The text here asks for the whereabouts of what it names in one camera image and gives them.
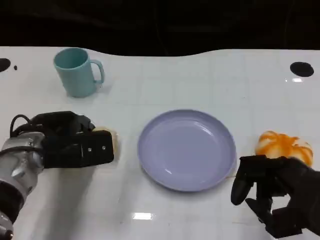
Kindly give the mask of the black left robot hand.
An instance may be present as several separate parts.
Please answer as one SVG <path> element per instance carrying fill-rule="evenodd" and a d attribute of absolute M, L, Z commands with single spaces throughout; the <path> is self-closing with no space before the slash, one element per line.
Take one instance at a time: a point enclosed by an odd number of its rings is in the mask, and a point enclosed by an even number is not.
<path fill-rule="evenodd" d="M 45 135 L 41 141 L 45 169 L 85 168 L 115 159 L 116 133 L 96 127 L 84 115 L 72 111 L 41 113 L 31 123 Z"/>

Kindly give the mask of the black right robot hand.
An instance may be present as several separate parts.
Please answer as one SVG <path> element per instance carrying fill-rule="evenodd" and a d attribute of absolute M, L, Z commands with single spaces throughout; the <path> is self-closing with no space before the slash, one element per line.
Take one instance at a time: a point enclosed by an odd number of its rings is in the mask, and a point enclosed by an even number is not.
<path fill-rule="evenodd" d="M 294 157 L 242 156 L 230 200 L 242 202 L 274 238 L 320 234 L 320 173 Z"/>

